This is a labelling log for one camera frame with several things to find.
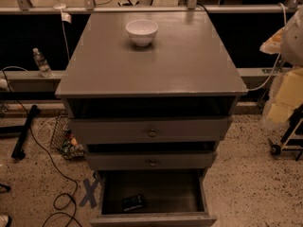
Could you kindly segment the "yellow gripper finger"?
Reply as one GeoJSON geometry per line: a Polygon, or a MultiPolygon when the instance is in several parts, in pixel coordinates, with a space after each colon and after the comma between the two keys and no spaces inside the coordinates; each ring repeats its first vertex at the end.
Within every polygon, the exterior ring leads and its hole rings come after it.
{"type": "Polygon", "coordinates": [[[274,78],[262,113],[266,129],[285,126],[303,104],[303,68],[295,67],[274,78]]]}
{"type": "Polygon", "coordinates": [[[281,49],[281,38],[284,32],[284,28],[282,27],[276,33],[274,33],[266,42],[264,42],[259,50],[263,53],[273,55],[279,54],[281,49]]]}

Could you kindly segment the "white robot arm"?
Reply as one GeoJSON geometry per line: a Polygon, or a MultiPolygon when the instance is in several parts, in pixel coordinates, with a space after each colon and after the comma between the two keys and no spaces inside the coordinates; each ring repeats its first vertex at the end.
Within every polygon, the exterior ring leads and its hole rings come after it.
{"type": "Polygon", "coordinates": [[[267,128],[273,128],[285,124],[303,104],[303,8],[298,9],[259,50],[270,55],[279,54],[292,66],[287,73],[275,76],[264,106],[263,123],[267,128]]]}

